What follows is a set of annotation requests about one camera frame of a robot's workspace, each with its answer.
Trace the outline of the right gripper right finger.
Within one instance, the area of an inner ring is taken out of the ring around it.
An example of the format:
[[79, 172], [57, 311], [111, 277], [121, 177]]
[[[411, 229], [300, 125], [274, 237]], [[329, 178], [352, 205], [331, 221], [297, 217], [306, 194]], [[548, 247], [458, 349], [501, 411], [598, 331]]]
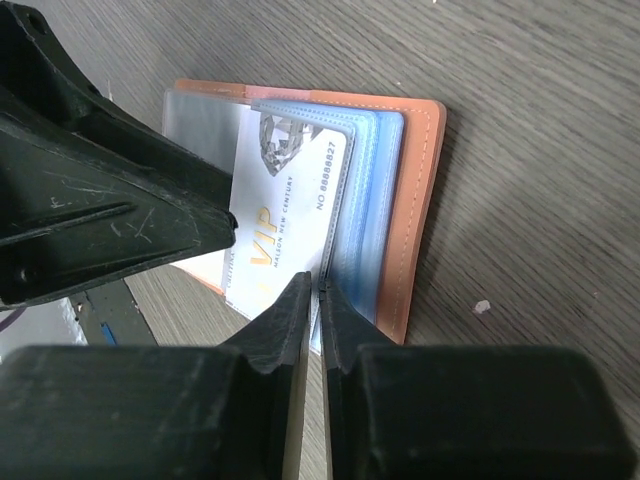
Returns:
[[320, 293], [333, 479], [629, 479], [598, 371], [554, 346], [401, 346]]

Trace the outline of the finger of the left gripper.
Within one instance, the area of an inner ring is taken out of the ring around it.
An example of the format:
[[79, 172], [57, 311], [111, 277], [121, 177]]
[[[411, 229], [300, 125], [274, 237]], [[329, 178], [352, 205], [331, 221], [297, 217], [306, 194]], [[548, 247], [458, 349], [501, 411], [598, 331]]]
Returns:
[[1, 117], [1, 304], [33, 306], [226, 249], [229, 175], [103, 117], [82, 133]]
[[115, 173], [227, 210], [231, 176], [136, 120], [101, 94], [43, 14], [1, 3], [1, 90], [31, 113], [112, 155]]

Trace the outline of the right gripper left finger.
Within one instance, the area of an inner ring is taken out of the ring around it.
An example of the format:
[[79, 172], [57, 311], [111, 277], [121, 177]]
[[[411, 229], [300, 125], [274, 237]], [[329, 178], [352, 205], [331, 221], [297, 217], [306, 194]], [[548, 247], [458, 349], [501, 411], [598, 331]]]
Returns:
[[29, 346], [1, 367], [5, 479], [295, 479], [311, 276], [217, 346]]

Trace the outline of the pink card holder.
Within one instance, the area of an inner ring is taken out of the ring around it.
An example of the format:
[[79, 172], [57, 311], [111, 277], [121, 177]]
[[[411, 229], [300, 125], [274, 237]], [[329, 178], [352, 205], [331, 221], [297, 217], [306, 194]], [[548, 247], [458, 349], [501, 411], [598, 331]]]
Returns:
[[443, 145], [446, 107], [431, 99], [185, 78], [178, 79], [174, 87], [179, 91], [235, 99], [242, 103], [253, 99], [302, 100], [395, 111], [403, 115], [405, 131], [375, 319], [380, 331], [402, 345], [407, 334], [419, 248]]

